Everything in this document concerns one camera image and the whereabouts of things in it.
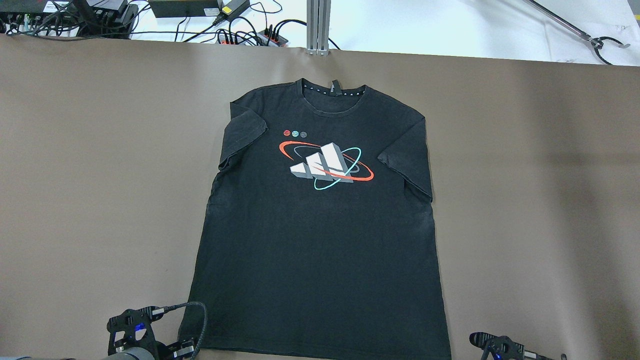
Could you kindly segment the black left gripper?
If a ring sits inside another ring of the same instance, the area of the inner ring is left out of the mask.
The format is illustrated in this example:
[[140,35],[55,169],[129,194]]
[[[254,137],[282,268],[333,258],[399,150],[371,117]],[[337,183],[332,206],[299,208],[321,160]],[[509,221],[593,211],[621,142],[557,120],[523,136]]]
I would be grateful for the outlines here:
[[154,356],[155,360],[194,360],[198,354],[196,349],[198,339],[195,337],[172,342],[169,345],[153,340],[152,344],[157,353]]

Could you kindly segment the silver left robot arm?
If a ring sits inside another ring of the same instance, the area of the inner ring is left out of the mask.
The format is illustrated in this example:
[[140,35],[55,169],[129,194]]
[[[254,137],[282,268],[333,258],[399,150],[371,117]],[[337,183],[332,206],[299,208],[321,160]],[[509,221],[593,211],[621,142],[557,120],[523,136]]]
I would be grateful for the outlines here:
[[130,347],[126,350],[118,348],[114,354],[110,354],[103,358],[104,360],[188,360],[195,354],[195,346],[197,341],[190,338],[185,341],[174,342],[170,345],[164,345],[161,342],[157,344],[157,355],[154,356],[149,350],[142,347]]

